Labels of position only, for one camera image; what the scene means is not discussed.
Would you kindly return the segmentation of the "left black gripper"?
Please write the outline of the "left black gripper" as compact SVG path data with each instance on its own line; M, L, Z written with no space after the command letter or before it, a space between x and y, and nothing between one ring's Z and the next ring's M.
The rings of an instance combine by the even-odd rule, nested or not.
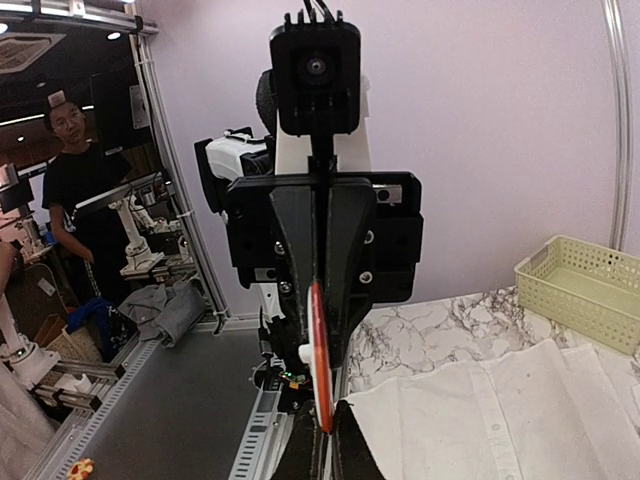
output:
M279 332L292 373L307 370L308 289L324 286L330 367L344 364L349 340L373 303L410 298L421 257L422 188L409 172L271 175L235 180L227 190L227 238L242 286L278 283Z

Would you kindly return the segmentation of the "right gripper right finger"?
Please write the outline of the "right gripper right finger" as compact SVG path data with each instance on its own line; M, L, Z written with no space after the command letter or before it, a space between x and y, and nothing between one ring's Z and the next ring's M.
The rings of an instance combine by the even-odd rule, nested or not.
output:
M384 479L358 425L352 406L346 400L337 403L331 437L334 479Z

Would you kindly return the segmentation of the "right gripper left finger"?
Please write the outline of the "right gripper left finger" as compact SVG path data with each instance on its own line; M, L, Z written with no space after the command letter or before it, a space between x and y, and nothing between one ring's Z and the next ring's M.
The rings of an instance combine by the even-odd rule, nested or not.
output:
M304 404L294 416L293 428L271 480L315 480L321 477L325 435L314 404Z

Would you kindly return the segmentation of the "round red white badge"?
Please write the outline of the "round red white badge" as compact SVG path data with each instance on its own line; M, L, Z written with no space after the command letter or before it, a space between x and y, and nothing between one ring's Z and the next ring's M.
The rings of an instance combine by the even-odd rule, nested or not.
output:
M308 342L299 345L298 354L301 361L309 367L319 426L323 433L331 434L335 412L333 380L322 289L317 281L309 286L306 310Z

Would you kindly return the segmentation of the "white button shirt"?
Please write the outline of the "white button shirt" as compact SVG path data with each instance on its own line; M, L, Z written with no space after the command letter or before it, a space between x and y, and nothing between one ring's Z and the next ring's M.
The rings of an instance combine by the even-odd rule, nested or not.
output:
M635 479L639 437L593 347L546 340L350 395L387 479Z

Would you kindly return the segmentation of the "pink flower brooch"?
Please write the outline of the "pink flower brooch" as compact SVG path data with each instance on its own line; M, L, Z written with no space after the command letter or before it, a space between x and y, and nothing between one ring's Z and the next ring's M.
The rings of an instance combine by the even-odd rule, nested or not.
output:
M88 480L94 473L94 460L82 458L75 462L67 473L67 480Z

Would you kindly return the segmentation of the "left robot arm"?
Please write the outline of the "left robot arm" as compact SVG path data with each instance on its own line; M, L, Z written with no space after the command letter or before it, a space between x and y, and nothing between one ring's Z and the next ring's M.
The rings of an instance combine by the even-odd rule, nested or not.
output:
M361 124L359 72L266 71L272 135L260 144L269 172L217 178L199 142L196 157L211 210L225 213L231 261L244 287L275 283L280 312L267 339L295 373L299 349L322 350L331 368L378 303L413 292L421 257L422 187L409 172L344 171L335 139Z

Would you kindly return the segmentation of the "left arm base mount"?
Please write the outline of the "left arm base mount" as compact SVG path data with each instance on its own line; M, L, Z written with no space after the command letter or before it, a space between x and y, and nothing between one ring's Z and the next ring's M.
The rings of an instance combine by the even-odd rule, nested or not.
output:
M313 382L308 374L294 375L273 353L263 353L262 362L253 369L251 382L257 389L280 393L279 412L292 414L314 398Z

